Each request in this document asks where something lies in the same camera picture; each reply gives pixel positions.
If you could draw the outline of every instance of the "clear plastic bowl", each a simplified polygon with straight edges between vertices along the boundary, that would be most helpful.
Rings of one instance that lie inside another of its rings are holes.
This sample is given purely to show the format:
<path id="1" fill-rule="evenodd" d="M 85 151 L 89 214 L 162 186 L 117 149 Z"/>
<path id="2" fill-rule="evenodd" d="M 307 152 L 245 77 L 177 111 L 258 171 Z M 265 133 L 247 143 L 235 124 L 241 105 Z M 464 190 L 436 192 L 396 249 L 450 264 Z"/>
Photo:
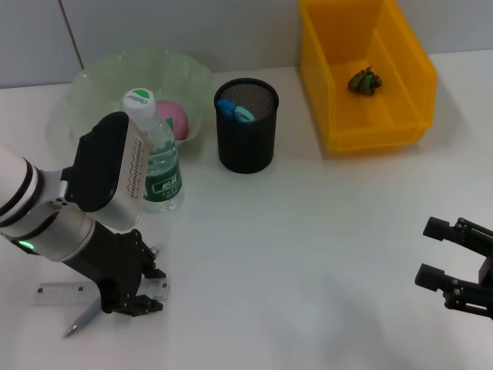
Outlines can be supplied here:
<path id="1" fill-rule="evenodd" d="M 124 50 L 85 68 L 72 82 L 62 111 L 75 139 L 107 114 L 123 110 L 123 94 L 137 87 L 153 91 L 156 100 L 172 100 L 185 110 L 189 132 L 177 143 L 198 134 L 213 106 L 212 73 L 195 59 L 165 49 Z"/>

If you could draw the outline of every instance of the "green indicator light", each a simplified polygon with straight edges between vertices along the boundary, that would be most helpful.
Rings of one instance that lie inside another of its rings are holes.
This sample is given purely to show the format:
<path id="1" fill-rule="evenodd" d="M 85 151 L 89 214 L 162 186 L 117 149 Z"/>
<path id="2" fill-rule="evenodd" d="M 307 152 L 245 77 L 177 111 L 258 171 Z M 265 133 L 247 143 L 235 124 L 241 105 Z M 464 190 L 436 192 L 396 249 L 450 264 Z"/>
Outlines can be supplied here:
<path id="1" fill-rule="evenodd" d="M 28 243 L 27 241 L 19 241 L 19 244 L 23 245 L 24 247 L 29 248 L 31 251 L 34 250 L 34 245 L 31 243 Z"/>

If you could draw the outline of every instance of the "bottle cap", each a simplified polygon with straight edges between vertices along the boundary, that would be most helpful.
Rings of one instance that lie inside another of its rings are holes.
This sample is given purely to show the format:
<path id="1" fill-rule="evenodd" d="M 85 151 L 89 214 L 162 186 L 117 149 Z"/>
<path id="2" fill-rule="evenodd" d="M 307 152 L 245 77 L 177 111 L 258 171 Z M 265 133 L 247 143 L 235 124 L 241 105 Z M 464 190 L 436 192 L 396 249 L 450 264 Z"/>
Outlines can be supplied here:
<path id="1" fill-rule="evenodd" d="M 154 94 L 148 89 L 131 89 L 123 97 L 123 107 L 126 114 L 136 125 L 144 131 L 153 126 L 153 117 L 156 113 Z"/>

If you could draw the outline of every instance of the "white table surface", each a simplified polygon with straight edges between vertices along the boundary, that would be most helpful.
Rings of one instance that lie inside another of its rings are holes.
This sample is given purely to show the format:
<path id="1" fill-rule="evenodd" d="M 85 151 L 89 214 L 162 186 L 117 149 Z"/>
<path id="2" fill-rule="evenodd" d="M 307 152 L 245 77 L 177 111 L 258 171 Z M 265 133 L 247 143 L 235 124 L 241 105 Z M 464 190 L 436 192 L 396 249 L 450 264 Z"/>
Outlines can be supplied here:
<path id="1" fill-rule="evenodd" d="M 138 228 L 166 242 L 163 312 L 101 314 L 71 338 L 83 307 L 32 307 L 39 282 L 85 280 L 0 245 L 0 368 L 53 370 L 485 370 L 493 323 L 414 285 L 421 262 L 475 281 L 483 258 L 421 235 L 430 216 L 493 227 L 493 51 L 433 55 L 434 126 L 386 156 L 322 155 L 295 68 L 228 72 L 279 93 L 273 162 L 253 175 L 217 157 L 215 123 L 180 148 L 185 201 Z M 36 166 L 71 163 L 49 123 L 67 86 L 0 90 L 0 143 Z"/>

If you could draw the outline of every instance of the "black mesh pencil holder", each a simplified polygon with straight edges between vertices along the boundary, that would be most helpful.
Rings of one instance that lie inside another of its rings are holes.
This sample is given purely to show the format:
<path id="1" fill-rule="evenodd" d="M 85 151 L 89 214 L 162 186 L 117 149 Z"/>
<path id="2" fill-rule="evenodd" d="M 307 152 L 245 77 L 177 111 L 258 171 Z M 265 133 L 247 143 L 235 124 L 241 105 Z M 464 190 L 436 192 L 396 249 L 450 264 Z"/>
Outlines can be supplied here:
<path id="1" fill-rule="evenodd" d="M 255 173 L 274 155 L 279 96 L 259 79 L 235 79 L 214 97 L 221 163 L 237 173 Z"/>

